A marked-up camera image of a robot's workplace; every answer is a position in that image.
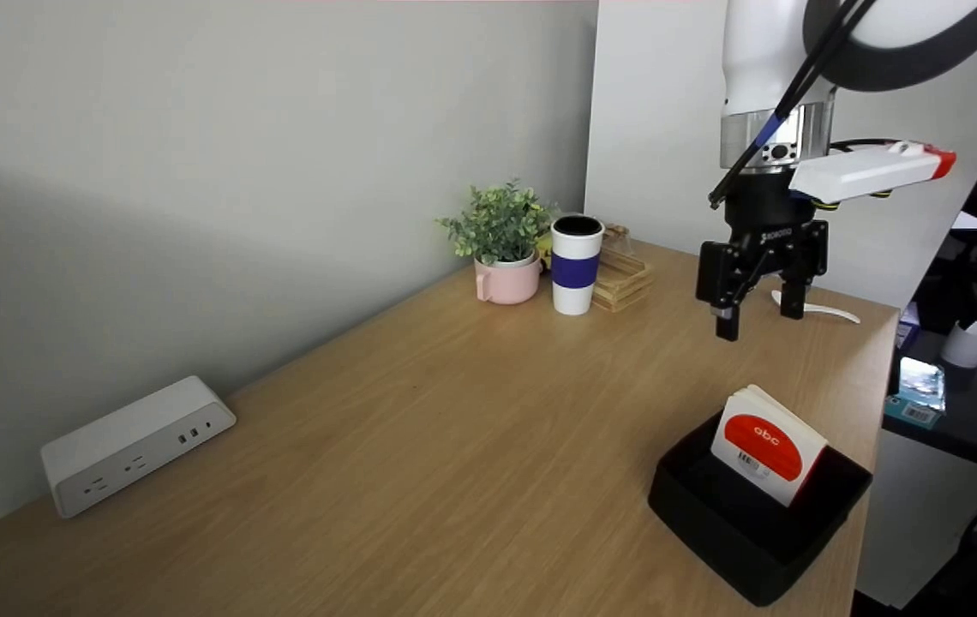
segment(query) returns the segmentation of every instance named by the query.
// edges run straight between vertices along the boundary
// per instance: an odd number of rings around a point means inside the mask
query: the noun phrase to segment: gray wall
[[[690,253],[728,242],[724,211],[705,205],[724,176],[724,11],[713,0],[601,0],[595,20],[585,211]],[[977,183],[977,56],[913,90],[838,94],[834,133],[958,150],[942,183],[849,198],[827,216],[829,275],[819,284],[905,304]]]
[[[36,446],[228,392],[453,268],[436,216],[581,198],[595,0],[0,0],[0,513]]]

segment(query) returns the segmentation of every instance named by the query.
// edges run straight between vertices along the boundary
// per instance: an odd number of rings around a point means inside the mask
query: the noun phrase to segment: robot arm
[[[728,5],[720,162],[731,172],[710,202],[724,205],[731,242],[701,244],[696,279],[724,341],[737,341],[737,304],[774,270],[780,315],[801,315],[808,283],[827,270],[819,205],[942,179],[957,162],[905,142],[829,150],[836,85],[900,90],[974,52],[977,0]]]

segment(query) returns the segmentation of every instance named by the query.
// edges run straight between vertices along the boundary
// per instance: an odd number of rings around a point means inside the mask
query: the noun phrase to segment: power strip
[[[53,511],[74,518],[234,425],[237,416],[200,379],[185,379],[43,444]]]

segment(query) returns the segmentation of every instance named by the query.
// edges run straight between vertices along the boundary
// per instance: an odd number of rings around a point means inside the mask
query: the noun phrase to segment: black stand
[[[822,552],[872,475],[827,451],[790,508],[780,508],[710,455],[715,425],[720,416],[662,455],[649,505],[741,598],[765,606]]]

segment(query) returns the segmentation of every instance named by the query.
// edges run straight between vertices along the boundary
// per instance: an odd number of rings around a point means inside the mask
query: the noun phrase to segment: wooden table
[[[762,383],[872,471],[894,311],[865,326],[691,299],[696,260],[649,251],[651,295],[562,320],[441,279],[237,392],[239,425],[74,523],[0,523],[4,613],[754,613],[651,511],[653,459]],[[865,501],[762,613],[849,613]]]

